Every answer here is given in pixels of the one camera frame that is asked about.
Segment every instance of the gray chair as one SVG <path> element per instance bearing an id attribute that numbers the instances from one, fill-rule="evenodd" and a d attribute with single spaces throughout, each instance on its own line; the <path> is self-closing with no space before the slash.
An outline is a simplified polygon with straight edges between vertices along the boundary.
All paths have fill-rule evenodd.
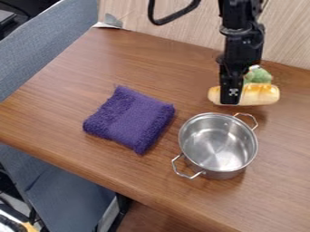
<path id="1" fill-rule="evenodd" d="M 62 0 L 0 42 L 0 102 L 97 22 L 96 0 Z M 115 194 L 0 144 L 0 162 L 51 232 L 88 232 Z"/>

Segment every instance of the bread roll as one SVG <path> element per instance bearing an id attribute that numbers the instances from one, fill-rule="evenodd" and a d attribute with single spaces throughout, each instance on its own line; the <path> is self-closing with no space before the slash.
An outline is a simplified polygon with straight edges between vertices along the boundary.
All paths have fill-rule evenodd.
<path id="1" fill-rule="evenodd" d="M 220 86 L 208 90 L 208 99 L 220 105 Z M 243 86 L 238 105 L 268 105 L 280 99 L 279 89 L 270 83 L 247 83 Z"/>

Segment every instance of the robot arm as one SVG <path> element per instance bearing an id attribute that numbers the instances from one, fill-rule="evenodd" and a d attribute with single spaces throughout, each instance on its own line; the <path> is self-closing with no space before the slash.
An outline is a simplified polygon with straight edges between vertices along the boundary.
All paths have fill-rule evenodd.
<path id="1" fill-rule="evenodd" d="M 148 16 L 155 25 L 167 24 L 199 6 L 193 0 L 184 9 L 162 19 L 154 19 L 155 0 L 149 1 Z M 238 104 L 243 88 L 243 76 L 250 66 L 259 64 L 262 57 L 265 27 L 257 22 L 262 13 L 263 0 L 218 0 L 222 25 L 226 36 L 225 50 L 219 63 L 220 102 Z"/>

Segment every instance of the metal pot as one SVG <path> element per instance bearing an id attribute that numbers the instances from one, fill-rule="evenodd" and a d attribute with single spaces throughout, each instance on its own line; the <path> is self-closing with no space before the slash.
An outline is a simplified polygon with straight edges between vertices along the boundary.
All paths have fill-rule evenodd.
<path id="1" fill-rule="evenodd" d="M 238 115 L 248 116 L 255 123 L 250 128 Z M 254 116 L 237 113 L 203 113 L 189 119 L 179 130 L 182 153 L 174 158 L 172 168 L 179 176 L 194 179 L 199 175 L 211 179 L 231 179 L 245 170 L 257 155 L 258 126 Z M 186 163 L 196 171 L 193 176 L 180 173 L 176 160 L 184 156 Z"/>

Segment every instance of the purple towel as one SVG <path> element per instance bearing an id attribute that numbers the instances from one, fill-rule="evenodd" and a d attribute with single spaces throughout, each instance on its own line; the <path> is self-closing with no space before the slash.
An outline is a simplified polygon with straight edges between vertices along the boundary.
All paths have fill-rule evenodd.
<path id="1" fill-rule="evenodd" d="M 84 122 L 83 129 L 143 154 L 173 115 L 173 105 L 119 86 L 112 97 Z"/>

